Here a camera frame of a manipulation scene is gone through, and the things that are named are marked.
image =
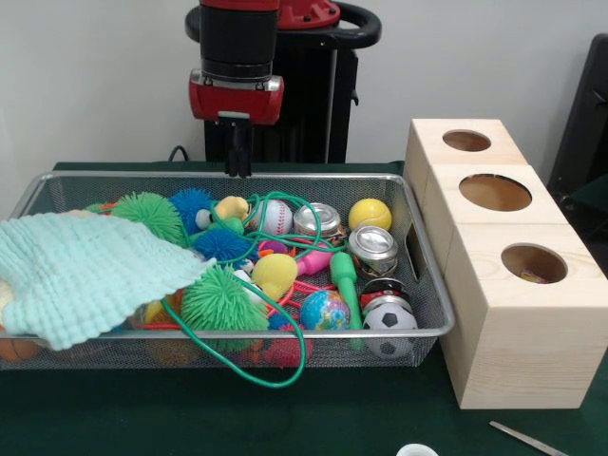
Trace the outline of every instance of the green spiky ball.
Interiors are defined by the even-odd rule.
[[[155,193],[125,195],[112,209],[112,215],[143,223],[154,236],[185,246],[180,214],[167,198]]]
[[[266,306],[254,303],[230,267],[215,266],[185,289],[181,318],[194,331],[265,331]],[[240,352],[255,341],[215,339],[206,341],[216,350]]]

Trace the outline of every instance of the tin can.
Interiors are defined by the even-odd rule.
[[[349,248],[357,273],[365,278],[390,276],[397,268],[399,247],[387,230],[362,226],[351,233]]]
[[[397,296],[409,302],[406,285],[396,278],[375,278],[368,282],[359,296],[359,307],[362,314],[366,314],[371,302],[381,296]]]
[[[413,312],[411,310],[411,306],[409,305],[409,303],[403,297],[401,297],[401,296],[391,296],[389,294],[384,295],[384,296],[378,296],[375,299],[373,299],[370,302],[370,304],[368,304],[368,306],[365,308],[365,314],[369,313],[370,311],[372,311],[376,307],[379,307],[379,306],[381,306],[383,304],[387,304],[388,302],[393,303],[393,304],[397,304],[398,306],[403,307],[410,314],[413,314]]]
[[[341,244],[346,237],[346,230],[338,211],[322,202],[313,202],[311,206],[321,222],[321,237],[334,245]],[[316,220],[308,206],[302,206],[295,212],[294,231],[298,235],[316,236]]]

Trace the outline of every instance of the wooden block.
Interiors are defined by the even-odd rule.
[[[529,165],[436,165],[429,171],[422,213],[442,271],[457,224],[568,223]]]
[[[608,281],[569,225],[458,225],[445,277],[461,408],[580,406],[608,344]]]
[[[420,206],[431,166],[437,164],[527,164],[501,121],[414,119],[406,152],[405,178]]]

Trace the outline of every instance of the red robot arm part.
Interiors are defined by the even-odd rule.
[[[199,70],[190,78],[190,106],[196,119],[218,122],[223,118],[246,119],[251,125],[274,125],[283,101],[283,79],[274,76],[258,89],[206,85]]]

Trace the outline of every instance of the plastic bottle cap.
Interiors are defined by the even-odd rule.
[[[410,444],[402,447],[397,456],[439,456],[428,446],[419,444]]]

